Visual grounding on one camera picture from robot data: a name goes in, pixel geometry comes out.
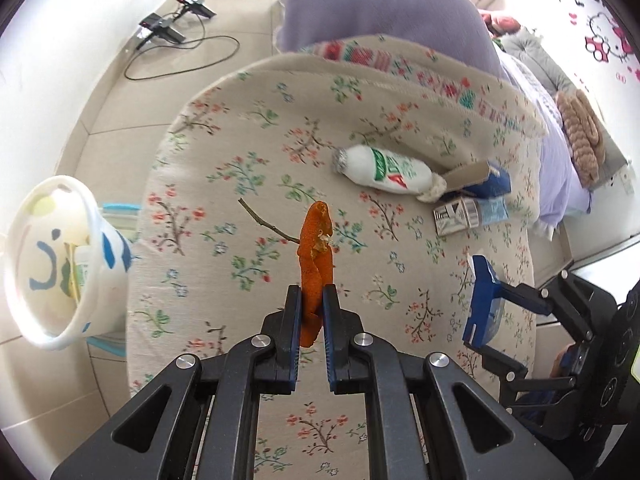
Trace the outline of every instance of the twig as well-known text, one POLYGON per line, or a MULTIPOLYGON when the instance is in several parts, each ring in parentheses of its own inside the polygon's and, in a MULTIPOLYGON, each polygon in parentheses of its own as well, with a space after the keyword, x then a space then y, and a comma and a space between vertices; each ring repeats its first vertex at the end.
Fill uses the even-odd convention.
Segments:
POLYGON ((289 242, 293 242, 295 244, 300 244, 300 238, 293 238, 289 235, 284 234, 282 231, 280 231, 280 229, 278 229, 275 225, 269 224, 267 222, 265 222, 262 218, 260 218, 253 209, 251 209, 247 203, 244 201, 243 198, 241 198, 240 200, 238 200, 238 202, 240 203, 240 205, 242 207, 244 207, 246 209, 246 211, 251 215, 251 217, 258 222, 258 224, 260 224, 261 226, 267 227, 269 229, 271 229, 274 233, 279 234, 280 236, 282 236, 285 240, 288 240, 289 242))

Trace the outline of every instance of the gray pillow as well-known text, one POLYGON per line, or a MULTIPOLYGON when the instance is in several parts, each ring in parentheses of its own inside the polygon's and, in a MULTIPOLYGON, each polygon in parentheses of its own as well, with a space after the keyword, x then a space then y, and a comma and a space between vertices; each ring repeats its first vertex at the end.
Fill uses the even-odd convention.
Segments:
MULTIPOLYGON (((551 97, 555 98, 560 90, 568 95, 574 94, 577 90, 564 71, 542 48, 540 40, 526 28, 522 27, 515 34, 504 35, 500 38, 500 42, 507 54, 521 60, 533 72, 551 97)), ((606 156, 599 168, 600 178, 590 187, 591 190, 604 186, 621 168, 626 166, 625 156, 608 132, 604 135, 604 147, 606 156)))

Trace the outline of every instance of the small box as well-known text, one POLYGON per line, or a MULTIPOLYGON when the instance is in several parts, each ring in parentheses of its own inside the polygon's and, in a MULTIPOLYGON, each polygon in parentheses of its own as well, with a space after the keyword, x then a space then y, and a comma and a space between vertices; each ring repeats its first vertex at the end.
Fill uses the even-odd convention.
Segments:
POLYGON ((453 193, 493 198, 511 192, 511 177, 504 169, 488 160, 460 166, 443 175, 447 192, 443 200, 453 199, 453 193))
POLYGON ((433 209, 438 236, 446 236, 465 229, 507 220, 509 215, 504 198, 477 199, 458 197, 433 209))

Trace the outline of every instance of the purple pillow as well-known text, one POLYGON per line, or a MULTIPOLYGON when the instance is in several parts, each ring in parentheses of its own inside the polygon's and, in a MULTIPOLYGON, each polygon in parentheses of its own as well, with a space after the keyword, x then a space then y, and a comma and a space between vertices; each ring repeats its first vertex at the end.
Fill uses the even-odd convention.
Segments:
POLYGON ((484 22, 468 0, 286 0, 284 6, 277 46, 285 52, 387 34, 505 77, 484 22))

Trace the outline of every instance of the stuffed toy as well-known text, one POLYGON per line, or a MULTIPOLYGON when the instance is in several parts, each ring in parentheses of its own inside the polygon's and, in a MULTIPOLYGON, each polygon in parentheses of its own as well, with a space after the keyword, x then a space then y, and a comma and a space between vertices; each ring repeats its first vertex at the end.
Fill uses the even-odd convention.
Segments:
POLYGON ((479 10, 479 12, 492 37, 515 34, 520 30, 520 23, 512 16, 506 16, 500 12, 490 10, 479 10))

